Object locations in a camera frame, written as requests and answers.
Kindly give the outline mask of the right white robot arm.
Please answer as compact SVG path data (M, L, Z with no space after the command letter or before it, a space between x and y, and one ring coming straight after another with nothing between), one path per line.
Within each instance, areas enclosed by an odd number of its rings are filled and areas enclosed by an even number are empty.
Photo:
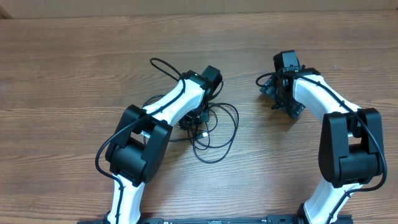
M274 72L266 74L262 94L274 110L297 119L304 109L322 124L318 165L322 178L295 215L269 215L268 223L352 223L339 215L356 192L380 189L387 179L381 115L362 109L332 89L315 68L300 64L295 51L273 57Z

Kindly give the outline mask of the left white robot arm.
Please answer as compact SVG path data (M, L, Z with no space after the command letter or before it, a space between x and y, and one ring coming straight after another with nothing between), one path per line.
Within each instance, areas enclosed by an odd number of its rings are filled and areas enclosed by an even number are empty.
M173 127L187 114L199 116L221 82L221 73L215 67L207 66L200 75L189 70L159 101L124 110L106 143L105 159L110 163L114 197L104 223L140 220L144 186L159 170Z

